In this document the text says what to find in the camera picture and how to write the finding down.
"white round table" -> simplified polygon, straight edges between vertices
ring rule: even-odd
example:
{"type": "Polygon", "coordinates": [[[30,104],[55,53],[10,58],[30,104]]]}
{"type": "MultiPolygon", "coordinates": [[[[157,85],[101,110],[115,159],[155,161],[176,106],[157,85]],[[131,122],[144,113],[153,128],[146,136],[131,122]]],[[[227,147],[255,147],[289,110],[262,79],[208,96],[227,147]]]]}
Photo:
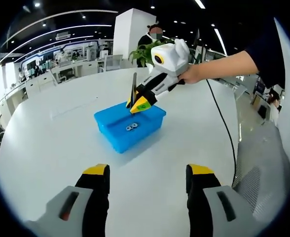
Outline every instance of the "white round table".
{"type": "MultiPolygon", "coordinates": [[[[20,104],[0,147],[0,186],[22,221],[36,220],[46,203],[82,172],[110,165],[109,237],[189,236],[185,168],[212,169],[231,185],[230,140],[206,81],[178,85],[156,105],[167,112],[161,129],[117,154],[99,132],[94,113],[126,101],[133,72],[122,69],[78,78],[20,104]]],[[[238,123],[233,91],[210,80],[237,156],[238,123]]]]}

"black cable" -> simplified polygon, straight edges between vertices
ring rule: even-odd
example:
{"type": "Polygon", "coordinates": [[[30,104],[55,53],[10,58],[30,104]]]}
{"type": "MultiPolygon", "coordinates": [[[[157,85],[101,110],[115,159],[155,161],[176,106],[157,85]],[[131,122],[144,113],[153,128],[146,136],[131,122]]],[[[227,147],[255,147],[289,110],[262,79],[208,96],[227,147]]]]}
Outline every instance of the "black cable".
{"type": "Polygon", "coordinates": [[[237,164],[236,164],[236,157],[235,157],[235,149],[234,149],[233,140],[232,140],[232,137],[231,137],[230,132],[229,132],[229,130],[228,130],[228,127],[227,127],[227,124],[226,124],[226,122],[225,122],[225,119],[224,119],[224,117],[223,117],[223,115],[222,115],[222,112],[221,112],[220,109],[219,109],[218,102],[217,102],[216,99],[215,99],[215,96],[214,96],[213,90],[212,90],[212,88],[211,88],[211,85],[210,85],[208,79],[206,79],[206,82],[207,82],[208,85],[209,85],[209,88],[210,88],[210,91],[211,91],[212,97],[213,97],[214,102],[215,102],[215,104],[216,104],[216,107],[217,107],[217,109],[218,109],[219,115],[220,115],[220,117],[221,117],[222,120],[223,120],[223,123],[224,123],[224,125],[225,125],[226,131],[227,131],[228,136],[229,136],[230,144],[231,144],[231,146],[232,146],[233,157],[234,157],[234,177],[233,177],[233,182],[232,182],[232,187],[233,187],[233,184],[234,184],[234,182],[235,182],[235,177],[236,177],[236,167],[237,167],[237,164]]]}

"green leaves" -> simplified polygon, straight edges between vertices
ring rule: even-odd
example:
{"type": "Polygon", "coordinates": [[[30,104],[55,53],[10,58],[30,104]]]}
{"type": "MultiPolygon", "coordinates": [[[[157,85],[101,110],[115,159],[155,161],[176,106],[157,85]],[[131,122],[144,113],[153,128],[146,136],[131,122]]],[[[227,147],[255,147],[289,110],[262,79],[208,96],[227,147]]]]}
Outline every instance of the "green leaves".
{"type": "Polygon", "coordinates": [[[132,57],[132,61],[135,59],[139,59],[141,62],[141,65],[144,67],[145,63],[153,64],[153,61],[151,59],[151,49],[156,46],[161,46],[163,44],[167,43],[175,43],[175,38],[166,39],[164,41],[156,40],[153,43],[150,44],[142,44],[137,47],[135,51],[132,51],[129,55],[129,60],[132,57]]]}

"black handle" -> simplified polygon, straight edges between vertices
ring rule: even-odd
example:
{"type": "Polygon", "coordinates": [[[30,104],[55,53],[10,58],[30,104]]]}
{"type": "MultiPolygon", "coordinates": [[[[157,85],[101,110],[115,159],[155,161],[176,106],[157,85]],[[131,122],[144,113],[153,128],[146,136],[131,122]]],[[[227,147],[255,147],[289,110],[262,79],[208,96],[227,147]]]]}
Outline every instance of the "black handle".
{"type": "Polygon", "coordinates": [[[172,86],[169,86],[169,87],[168,87],[168,91],[172,91],[172,90],[176,87],[176,85],[184,85],[184,84],[185,84],[184,80],[181,79],[181,80],[178,81],[176,84],[173,84],[172,86]]]}

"blue tub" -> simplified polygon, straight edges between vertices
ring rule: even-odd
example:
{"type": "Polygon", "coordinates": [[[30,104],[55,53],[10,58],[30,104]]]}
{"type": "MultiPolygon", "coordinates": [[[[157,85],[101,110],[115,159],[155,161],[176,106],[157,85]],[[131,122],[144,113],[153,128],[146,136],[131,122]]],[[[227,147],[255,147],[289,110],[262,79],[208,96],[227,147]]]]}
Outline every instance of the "blue tub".
{"type": "Polygon", "coordinates": [[[166,115],[166,111],[152,106],[149,110],[132,116],[125,105],[126,102],[94,114],[100,132],[106,136],[118,153],[125,152],[159,129],[166,115]]]}

